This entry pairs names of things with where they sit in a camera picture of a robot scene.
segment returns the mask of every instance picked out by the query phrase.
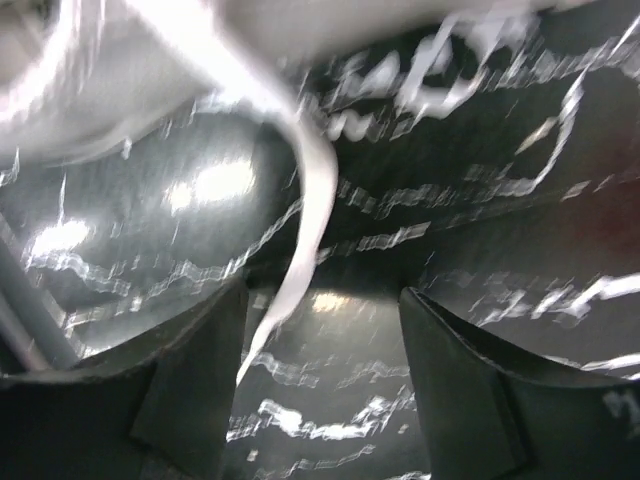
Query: black plastic part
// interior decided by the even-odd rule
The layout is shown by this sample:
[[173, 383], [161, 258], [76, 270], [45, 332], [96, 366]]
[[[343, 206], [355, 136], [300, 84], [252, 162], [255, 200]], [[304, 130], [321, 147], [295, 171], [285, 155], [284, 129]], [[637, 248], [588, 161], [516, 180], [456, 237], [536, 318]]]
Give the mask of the black plastic part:
[[246, 309], [234, 281], [76, 370], [0, 379], [0, 478], [219, 478]]
[[435, 479], [640, 478], [640, 382], [534, 355], [410, 289], [400, 318]]

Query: white cord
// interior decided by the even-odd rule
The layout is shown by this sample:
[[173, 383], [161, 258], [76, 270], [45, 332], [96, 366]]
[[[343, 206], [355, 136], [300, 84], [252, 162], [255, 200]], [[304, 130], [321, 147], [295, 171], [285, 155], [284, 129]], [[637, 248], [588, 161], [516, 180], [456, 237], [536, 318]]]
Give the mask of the white cord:
[[231, 33], [215, 5], [204, 5], [201, 0], [125, 1], [196, 77], [225, 88], [271, 117], [296, 151], [302, 192], [296, 250], [238, 371], [239, 385], [271, 333], [291, 316], [309, 288], [333, 208], [338, 180], [335, 152], [302, 112], [296, 95]]

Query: white cable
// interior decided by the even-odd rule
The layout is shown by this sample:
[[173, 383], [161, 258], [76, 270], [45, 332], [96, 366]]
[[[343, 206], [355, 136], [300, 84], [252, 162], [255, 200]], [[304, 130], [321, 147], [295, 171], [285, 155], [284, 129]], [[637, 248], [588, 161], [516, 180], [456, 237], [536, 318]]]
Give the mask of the white cable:
[[242, 363], [236, 384], [262, 351], [271, 333], [303, 299], [333, 208], [338, 167], [331, 144], [301, 110], [297, 96], [223, 24], [215, 5], [201, 0], [125, 0], [156, 37], [203, 82], [223, 87], [274, 120], [296, 152], [302, 212], [289, 270], [269, 306]]

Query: white strap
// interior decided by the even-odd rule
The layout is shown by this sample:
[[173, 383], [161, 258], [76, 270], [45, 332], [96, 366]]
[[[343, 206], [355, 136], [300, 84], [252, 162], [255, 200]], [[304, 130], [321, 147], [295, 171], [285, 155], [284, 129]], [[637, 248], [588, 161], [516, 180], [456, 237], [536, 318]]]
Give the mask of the white strap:
[[335, 152], [301, 111], [297, 97], [269, 66], [254, 56], [222, 23], [214, 6], [199, 0], [126, 0], [196, 77], [223, 87], [238, 101], [248, 101], [271, 118], [296, 152], [302, 192], [298, 242], [289, 270], [251, 342], [236, 383], [240, 384], [271, 332], [285, 322], [303, 299], [315, 270], [316, 254], [338, 180]]

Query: reflective surface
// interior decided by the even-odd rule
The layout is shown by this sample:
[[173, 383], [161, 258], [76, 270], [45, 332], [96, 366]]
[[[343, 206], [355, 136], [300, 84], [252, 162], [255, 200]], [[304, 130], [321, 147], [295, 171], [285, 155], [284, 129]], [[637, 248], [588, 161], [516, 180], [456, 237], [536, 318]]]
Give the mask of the reflective surface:
[[[443, 118], [396, 114], [437, 26], [309, 72], [341, 162], [336, 210], [314, 288], [236, 394], [225, 478], [430, 478], [397, 312], [407, 285], [537, 354], [638, 377], [639, 14], [612, 1], [519, 30], [478, 22], [495, 51]], [[464, 31], [449, 37], [422, 70], [430, 105], [483, 61]]]
[[87, 355], [171, 318], [244, 267], [279, 228], [269, 227], [296, 213], [294, 170], [269, 128], [191, 113], [92, 163], [17, 158], [0, 212], [16, 261]]

